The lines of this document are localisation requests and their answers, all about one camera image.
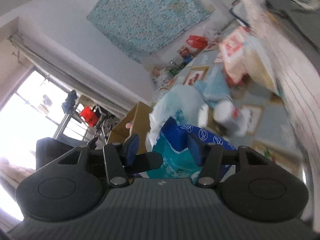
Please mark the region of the red bag on wheelchair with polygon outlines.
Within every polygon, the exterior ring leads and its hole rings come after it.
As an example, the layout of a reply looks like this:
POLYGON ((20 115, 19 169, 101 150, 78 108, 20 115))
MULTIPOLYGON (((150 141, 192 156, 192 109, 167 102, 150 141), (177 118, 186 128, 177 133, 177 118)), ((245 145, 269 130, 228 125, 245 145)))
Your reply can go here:
POLYGON ((94 127, 99 121, 96 113, 93 112, 89 106, 86 106, 79 115, 84 119, 89 127, 94 127))

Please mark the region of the brown cardboard box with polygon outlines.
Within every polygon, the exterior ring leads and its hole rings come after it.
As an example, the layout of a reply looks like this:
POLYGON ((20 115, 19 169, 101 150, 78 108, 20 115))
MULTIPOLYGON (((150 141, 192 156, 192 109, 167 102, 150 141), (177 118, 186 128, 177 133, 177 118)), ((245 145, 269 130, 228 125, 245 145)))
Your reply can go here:
POLYGON ((139 135, 139 150, 137 154, 146 152, 145 140, 146 135, 150 130, 149 114, 152 112, 152 108, 143 102, 139 102, 131 109, 127 115, 117 123, 112 129, 108 137, 108 144, 118 142, 124 143, 131 135, 139 135), (126 129, 127 122, 132 122, 133 127, 126 129))

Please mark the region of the teal floral wall cloth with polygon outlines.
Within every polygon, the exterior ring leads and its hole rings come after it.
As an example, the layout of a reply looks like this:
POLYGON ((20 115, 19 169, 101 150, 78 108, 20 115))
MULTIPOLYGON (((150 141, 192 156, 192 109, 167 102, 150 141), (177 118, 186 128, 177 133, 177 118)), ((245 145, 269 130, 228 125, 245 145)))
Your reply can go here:
POLYGON ((209 17, 201 0, 99 0, 87 20, 140 62, 209 17))

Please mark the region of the wheelchair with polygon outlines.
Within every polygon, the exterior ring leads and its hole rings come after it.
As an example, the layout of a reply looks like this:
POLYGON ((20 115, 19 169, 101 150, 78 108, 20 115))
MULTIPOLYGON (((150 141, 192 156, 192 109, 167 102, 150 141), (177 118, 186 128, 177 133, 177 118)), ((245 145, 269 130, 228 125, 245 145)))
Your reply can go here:
POLYGON ((66 114, 61 128, 55 136, 57 140, 78 146, 83 142, 95 139, 100 145, 106 143, 119 118, 75 90, 69 92, 62 103, 66 114))

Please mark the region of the white plastic bag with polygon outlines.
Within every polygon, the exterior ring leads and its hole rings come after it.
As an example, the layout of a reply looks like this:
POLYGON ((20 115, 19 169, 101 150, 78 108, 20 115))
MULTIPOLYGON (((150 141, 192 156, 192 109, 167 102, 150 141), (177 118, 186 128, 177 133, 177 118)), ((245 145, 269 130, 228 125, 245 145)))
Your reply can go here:
POLYGON ((158 100, 149 114, 150 130, 146 135, 146 149, 153 148, 162 126, 170 117, 174 118, 179 125, 197 125, 202 105, 204 100, 193 86, 173 87, 158 100))

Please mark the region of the red plastic bag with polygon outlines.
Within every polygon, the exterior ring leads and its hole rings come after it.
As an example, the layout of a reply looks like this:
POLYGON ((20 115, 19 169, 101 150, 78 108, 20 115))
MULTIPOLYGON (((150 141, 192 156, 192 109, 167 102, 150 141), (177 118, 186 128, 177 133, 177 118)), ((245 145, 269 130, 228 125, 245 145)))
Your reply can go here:
POLYGON ((203 50, 207 46, 207 40, 202 36, 190 35, 185 41, 188 46, 194 49, 203 50))

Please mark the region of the blue white tissue pack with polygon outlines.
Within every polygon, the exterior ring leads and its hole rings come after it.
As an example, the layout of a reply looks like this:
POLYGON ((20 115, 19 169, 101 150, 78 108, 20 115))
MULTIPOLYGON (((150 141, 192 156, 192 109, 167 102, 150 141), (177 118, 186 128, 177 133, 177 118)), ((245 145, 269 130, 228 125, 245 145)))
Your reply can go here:
POLYGON ((148 171, 150 179, 191 178, 195 180, 199 175, 203 161, 199 153, 192 154, 188 148, 188 136, 194 135, 203 144, 223 146, 225 150, 235 150, 222 137, 193 125, 178 125, 170 117, 162 126, 159 137, 152 150, 161 154, 162 165, 155 170, 148 171))

